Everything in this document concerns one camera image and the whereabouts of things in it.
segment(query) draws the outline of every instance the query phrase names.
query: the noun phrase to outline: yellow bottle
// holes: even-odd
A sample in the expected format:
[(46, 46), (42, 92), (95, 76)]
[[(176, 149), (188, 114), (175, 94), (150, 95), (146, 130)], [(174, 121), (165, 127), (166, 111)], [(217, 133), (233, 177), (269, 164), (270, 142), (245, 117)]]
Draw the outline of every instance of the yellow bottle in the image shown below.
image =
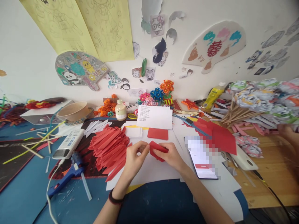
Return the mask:
[(220, 82), (219, 85), (214, 87), (211, 92), (208, 95), (208, 98), (206, 99), (205, 103), (203, 104), (203, 107), (205, 109), (211, 109), (215, 100), (218, 99), (218, 97), (224, 92), (225, 89), (225, 82)]

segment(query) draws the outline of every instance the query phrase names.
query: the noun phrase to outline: yellow drawing paper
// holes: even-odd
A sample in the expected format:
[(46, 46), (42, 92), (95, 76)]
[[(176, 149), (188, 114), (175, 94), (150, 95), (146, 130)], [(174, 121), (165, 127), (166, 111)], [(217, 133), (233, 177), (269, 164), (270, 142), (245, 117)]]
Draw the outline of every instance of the yellow drawing paper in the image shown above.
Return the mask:
[(134, 60), (127, 0), (77, 0), (101, 61)]

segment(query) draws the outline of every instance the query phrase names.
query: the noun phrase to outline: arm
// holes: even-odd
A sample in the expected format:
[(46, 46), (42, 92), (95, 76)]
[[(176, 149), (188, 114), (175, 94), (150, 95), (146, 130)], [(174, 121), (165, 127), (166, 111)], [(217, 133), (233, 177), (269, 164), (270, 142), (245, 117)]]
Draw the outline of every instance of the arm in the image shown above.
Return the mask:
[(160, 143), (159, 145), (168, 149), (163, 153), (154, 149), (154, 153), (164, 159), (169, 165), (175, 168), (185, 180), (188, 188), (193, 194), (197, 205), (205, 218), (207, 224), (234, 223), (215, 198), (205, 188), (189, 166), (183, 161), (173, 143)]
[[(131, 181), (140, 170), (149, 151), (150, 145), (144, 141), (139, 141), (127, 148), (124, 171), (112, 191), (114, 199), (121, 200), (124, 198)], [(108, 199), (93, 224), (116, 223), (120, 208), (121, 205), (114, 205)]]

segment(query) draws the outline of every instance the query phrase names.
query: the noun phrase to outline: stack of red paper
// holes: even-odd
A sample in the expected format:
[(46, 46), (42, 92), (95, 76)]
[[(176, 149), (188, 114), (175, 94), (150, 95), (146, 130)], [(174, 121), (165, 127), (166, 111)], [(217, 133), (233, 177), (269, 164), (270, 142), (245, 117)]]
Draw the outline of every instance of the stack of red paper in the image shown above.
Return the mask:
[(103, 174), (109, 174), (106, 182), (111, 180), (126, 163), (126, 149), (130, 140), (123, 130), (107, 125), (101, 132), (97, 132), (90, 142), (89, 150), (93, 150), (98, 171), (106, 167)]

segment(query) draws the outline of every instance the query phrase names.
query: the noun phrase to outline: wall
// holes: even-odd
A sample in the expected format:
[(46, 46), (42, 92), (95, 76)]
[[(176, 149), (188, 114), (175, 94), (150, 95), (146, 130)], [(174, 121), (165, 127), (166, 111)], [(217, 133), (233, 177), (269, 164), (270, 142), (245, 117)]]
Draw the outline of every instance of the wall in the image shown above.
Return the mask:
[[(140, 83), (131, 74), (131, 69), (141, 67), (143, 57), (148, 59), (149, 66), (155, 66), (152, 62), (152, 48), (162, 37), (152, 39), (142, 31), (141, 2), (129, 0), (132, 38), (140, 45), (140, 56), (135, 61), (109, 62), (107, 66), (116, 71), (121, 78), (128, 78), (131, 88), (152, 90), (157, 87), (154, 82)], [(255, 71), (247, 70), (249, 64), (245, 63), (245, 60), (261, 47), (261, 42), (277, 31), (286, 30), (297, 19), (299, 5), (296, 0), (164, 0), (161, 14), (167, 15), (166, 31), (169, 16), (177, 10), (184, 11), (187, 17), (184, 21), (176, 19), (172, 22), (172, 28), (177, 30), (178, 38), (174, 45), (167, 46), (169, 56), (163, 67), (156, 66), (155, 78), (161, 81), (170, 79), (170, 73), (174, 72), (175, 77), (171, 80), (175, 82), (175, 98), (197, 100), (220, 81), (255, 81), (272, 77), (289, 80), (298, 75), (299, 41), (289, 47), (288, 55), (291, 57), (286, 64), (267, 75), (254, 76)], [(190, 77), (179, 79), (182, 58), (188, 46), (204, 30), (224, 20), (235, 21), (244, 27), (247, 36), (246, 47), (217, 63), (206, 75), (201, 74), (202, 67), (184, 65), (192, 68), (194, 73)], [(0, 69), (8, 74), (0, 77), (1, 95), (6, 93), (10, 100), (17, 102), (24, 102), (27, 98), (42, 100), (63, 96), (99, 105), (103, 97), (115, 93), (126, 101), (136, 101), (136, 98), (130, 97), (123, 89), (108, 89), (107, 80), (98, 82), (100, 90), (97, 92), (91, 91), (87, 86), (64, 86), (55, 71), (54, 62), (57, 54), (18, 0), (0, 2), (0, 21)], [(272, 46), (272, 50), (276, 52), (281, 49), (288, 39), (284, 36)]]

